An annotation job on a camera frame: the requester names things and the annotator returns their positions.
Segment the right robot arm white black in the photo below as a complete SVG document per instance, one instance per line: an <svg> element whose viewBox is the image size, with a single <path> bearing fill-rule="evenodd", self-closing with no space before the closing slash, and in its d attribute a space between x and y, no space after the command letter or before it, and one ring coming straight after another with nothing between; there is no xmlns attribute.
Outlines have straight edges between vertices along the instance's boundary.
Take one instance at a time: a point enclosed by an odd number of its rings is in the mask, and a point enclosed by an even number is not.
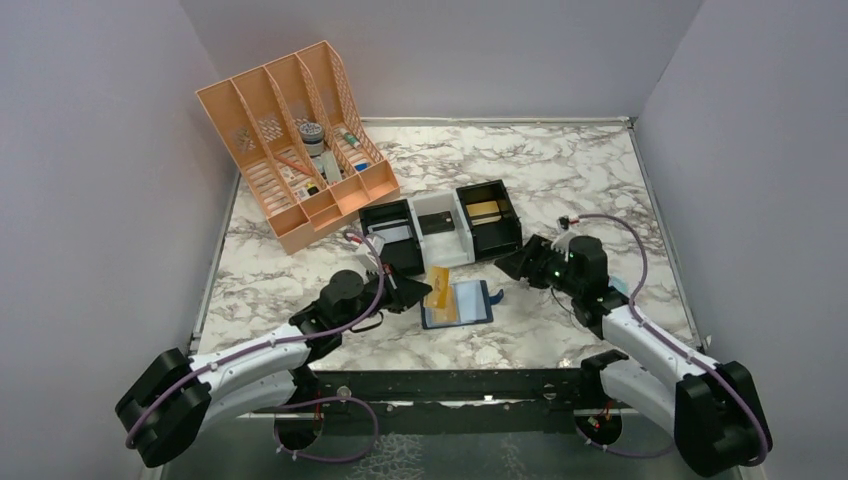
<svg viewBox="0 0 848 480"><path fill-rule="evenodd" d="M688 467L711 477L765 459L773 447L750 371L687 346L614 287L602 242L576 236L566 248L532 236L496 260L514 280L571 299L581 325L613 350L581 364L585 392L623 402L665 430Z"/></svg>

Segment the blue leather card holder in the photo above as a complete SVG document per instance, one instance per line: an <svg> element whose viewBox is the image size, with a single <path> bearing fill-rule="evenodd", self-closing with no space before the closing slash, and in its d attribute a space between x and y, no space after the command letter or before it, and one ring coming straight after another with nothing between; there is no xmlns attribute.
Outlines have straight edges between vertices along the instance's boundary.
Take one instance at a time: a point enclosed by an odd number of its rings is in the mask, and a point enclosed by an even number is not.
<svg viewBox="0 0 848 480"><path fill-rule="evenodd" d="M431 310L421 305L421 326L425 330L463 327L477 324L487 324L494 321L493 306L499 304L504 298L504 290L499 289L496 293L489 292L485 280L467 280L452 283L458 321L455 324L437 327L431 322Z"/></svg>

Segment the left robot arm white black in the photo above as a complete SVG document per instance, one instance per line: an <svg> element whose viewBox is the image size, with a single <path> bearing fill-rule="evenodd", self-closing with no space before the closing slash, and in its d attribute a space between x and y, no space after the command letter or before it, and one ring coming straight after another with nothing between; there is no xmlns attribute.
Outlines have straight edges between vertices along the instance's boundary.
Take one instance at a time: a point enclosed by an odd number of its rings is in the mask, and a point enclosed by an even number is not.
<svg viewBox="0 0 848 480"><path fill-rule="evenodd" d="M160 353L115 406L126 447L157 467L220 420L312 398L310 363L340 347L344 333L365 319L384 310L403 313L431 290L390 267L367 276L341 270L314 301L268 334L209 354Z"/></svg>

